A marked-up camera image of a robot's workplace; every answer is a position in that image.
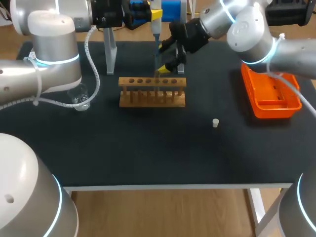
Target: test tube rack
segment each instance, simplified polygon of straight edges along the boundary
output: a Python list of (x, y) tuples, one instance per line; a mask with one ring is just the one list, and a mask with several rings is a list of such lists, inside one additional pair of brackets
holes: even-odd
[(118, 79), (123, 88), (120, 107), (185, 107), (186, 78), (125, 78)]

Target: black mat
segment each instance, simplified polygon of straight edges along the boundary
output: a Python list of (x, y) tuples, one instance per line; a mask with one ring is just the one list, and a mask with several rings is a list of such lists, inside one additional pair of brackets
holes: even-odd
[[(116, 75), (107, 76), (103, 44), (91, 43), (102, 88), (88, 111), (25, 103), (1, 111), (0, 132), (28, 143), (63, 186), (290, 183), (316, 159), (316, 121), (307, 109), (288, 120), (256, 119), (240, 61), (223, 42), (189, 55), (185, 108), (119, 108), (118, 77), (152, 76), (153, 46), (118, 42)], [(18, 58), (31, 48), (24, 44)], [(79, 50), (92, 93), (82, 43)], [(299, 83), (315, 107), (311, 82)], [(65, 92), (49, 97), (70, 102)]]

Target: blue container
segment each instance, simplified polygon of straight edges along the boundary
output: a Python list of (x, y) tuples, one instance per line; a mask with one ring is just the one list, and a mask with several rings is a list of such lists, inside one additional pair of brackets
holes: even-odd
[[(131, 3), (141, 3), (139, 0), (131, 0)], [(162, 21), (180, 21), (181, 16), (181, 2), (180, 0), (162, 0)], [(135, 20), (134, 23), (144, 23), (145, 20)]]

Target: table leg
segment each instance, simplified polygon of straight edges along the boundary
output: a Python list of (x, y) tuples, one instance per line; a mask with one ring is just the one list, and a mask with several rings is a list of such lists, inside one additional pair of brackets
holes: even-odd
[(256, 225), (256, 237), (268, 237), (269, 234), (271, 234), (272, 231), (279, 226), (278, 206), (285, 192), (286, 190), (281, 192), (281, 194), (276, 198), (266, 213), (260, 194), (260, 189), (248, 189), (251, 211)]

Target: orange plastic crate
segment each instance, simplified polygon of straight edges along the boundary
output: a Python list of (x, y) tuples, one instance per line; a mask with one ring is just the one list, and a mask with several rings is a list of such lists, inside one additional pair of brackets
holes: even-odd
[[(289, 118), (302, 108), (299, 97), (280, 80), (255, 73), (246, 64), (242, 64), (241, 73), (257, 118)], [(294, 75), (284, 73), (282, 76), (300, 90)]]

